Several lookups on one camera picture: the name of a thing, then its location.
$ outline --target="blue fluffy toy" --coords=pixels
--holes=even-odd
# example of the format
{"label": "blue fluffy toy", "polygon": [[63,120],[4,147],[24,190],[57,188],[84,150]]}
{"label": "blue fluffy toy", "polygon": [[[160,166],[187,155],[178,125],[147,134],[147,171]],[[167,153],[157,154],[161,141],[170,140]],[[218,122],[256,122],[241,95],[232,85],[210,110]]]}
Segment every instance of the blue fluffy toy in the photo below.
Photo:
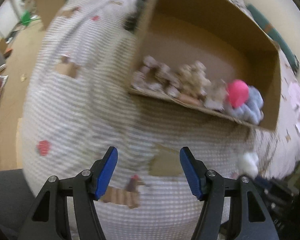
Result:
{"label": "blue fluffy toy", "polygon": [[230,103],[224,103],[224,113],[236,119],[243,120],[252,124],[259,124],[263,119],[263,99],[260,92],[253,86],[249,86],[248,100],[238,108],[232,108]]}

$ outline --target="white textured blanket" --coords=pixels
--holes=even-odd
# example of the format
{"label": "white textured blanket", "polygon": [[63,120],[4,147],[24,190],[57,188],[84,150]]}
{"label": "white textured blanket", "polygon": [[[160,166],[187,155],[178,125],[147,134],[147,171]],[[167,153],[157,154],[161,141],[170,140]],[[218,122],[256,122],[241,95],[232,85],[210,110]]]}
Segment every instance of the white textured blanket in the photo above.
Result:
{"label": "white textured blanket", "polygon": [[[148,165],[155,144],[188,146],[208,168],[229,177],[238,153],[256,151],[267,177],[292,172],[300,158],[300,138],[288,95],[293,73],[281,53],[282,100],[275,133],[182,106],[129,95],[124,81],[135,36],[122,28],[135,0],[69,0],[63,10],[80,7],[50,25],[38,55],[24,106],[24,174],[37,194],[51,175],[72,177],[116,146],[119,161],[110,185],[123,188],[138,174],[149,185],[140,207],[96,203],[107,239],[190,239],[202,203],[191,195],[184,176],[153,177]],[[80,66],[77,78],[55,71],[62,54]],[[47,154],[37,145],[47,141]],[[74,214],[70,224],[77,239]]]}

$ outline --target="teal fabric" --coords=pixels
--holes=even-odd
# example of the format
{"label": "teal fabric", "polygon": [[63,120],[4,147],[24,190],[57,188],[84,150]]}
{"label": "teal fabric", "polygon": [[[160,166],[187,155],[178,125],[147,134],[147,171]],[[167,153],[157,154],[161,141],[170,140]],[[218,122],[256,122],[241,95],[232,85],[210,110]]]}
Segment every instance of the teal fabric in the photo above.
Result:
{"label": "teal fabric", "polygon": [[266,19],[266,17],[264,17],[263,14],[258,11],[257,8],[255,8],[252,4],[248,4],[247,9],[250,11],[250,13],[253,16],[253,19],[260,26],[260,28],[263,29],[271,39],[273,39],[280,45],[280,48],[286,55],[287,60],[294,74],[296,75],[299,70],[299,61],[297,60],[297,57],[293,54],[291,49],[288,47],[287,43],[284,41],[284,39],[281,37],[278,31],[275,28],[273,28],[273,26]]}

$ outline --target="blue gripper pad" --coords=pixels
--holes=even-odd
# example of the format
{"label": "blue gripper pad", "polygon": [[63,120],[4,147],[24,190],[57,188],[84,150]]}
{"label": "blue gripper pad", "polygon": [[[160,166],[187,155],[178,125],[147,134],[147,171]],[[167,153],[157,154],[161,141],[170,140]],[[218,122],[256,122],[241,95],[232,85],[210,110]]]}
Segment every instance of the blue gripper pad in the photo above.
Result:
{"label": "blue gripper pad", "polygon": [[106,163],[102,167],[102,170],[98,176],[97,189],[95,192],[95,196],[100,199],[107,190],[110,179],[112,177],[115,166],[118,162],[118,151],[115,147],[113,147],[111,153],[109,154]]}
{"label": "blue gripper pad", "polygon": [[180,163],[187,178],[192,195],[196,196],[197,199],[202,198],[203,193],[201,191],[200,178],[195,172],[194,167],[192,166],[191,161],[183,148],[180,150]]}

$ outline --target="cardboard box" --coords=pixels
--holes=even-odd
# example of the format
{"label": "cardboard box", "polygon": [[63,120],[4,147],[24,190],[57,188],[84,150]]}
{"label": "cardboard box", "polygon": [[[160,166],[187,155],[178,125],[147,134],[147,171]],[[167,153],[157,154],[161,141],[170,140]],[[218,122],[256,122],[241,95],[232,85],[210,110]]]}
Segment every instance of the cardboard box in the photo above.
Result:
{"label": "cardboard box", "polygon": [[8,44],[4,38],[0,38],[0,52],[1,54],[5,54],[7,50]]}
{"label": "cardboard box", "polygon": [[242,79],[255,86],[264,100],[259,128],[274,131],[281,95],[280,61],[272,40],[228,0],[149,0],[136,33],[128,90],[130,93],[175,102],[246,126],[256,127],[205,107],[186,105],[163,93],[131,87],[134,71],[150,55],[169,67],[201,61],[207,78]]}
{"label": "cardboard box", "polygon": [[48,28],[59,9],[65,4],[66,0],[34,0],[38,15],[41,18],[43,27]]}

